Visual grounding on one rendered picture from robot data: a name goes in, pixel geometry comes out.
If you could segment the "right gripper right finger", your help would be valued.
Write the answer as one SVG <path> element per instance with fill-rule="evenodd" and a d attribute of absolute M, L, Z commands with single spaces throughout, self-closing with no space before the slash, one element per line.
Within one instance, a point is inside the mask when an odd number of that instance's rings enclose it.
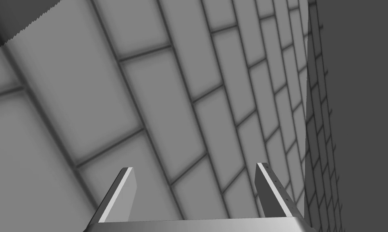
<path fill-rule="evenodd" d="M 288 195 L 269 164 L 256 164 L 254 184 L 265 217 L 303 218 L 296 204 Z"/>

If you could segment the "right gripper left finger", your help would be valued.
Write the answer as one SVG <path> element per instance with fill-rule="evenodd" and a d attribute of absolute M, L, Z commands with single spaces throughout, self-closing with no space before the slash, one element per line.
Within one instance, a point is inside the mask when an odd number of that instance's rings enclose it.
<path fill-rule="evenodd" d="M 133 167 L 122 168 L 90 223 L 127 222 L 137 190 Z"/>

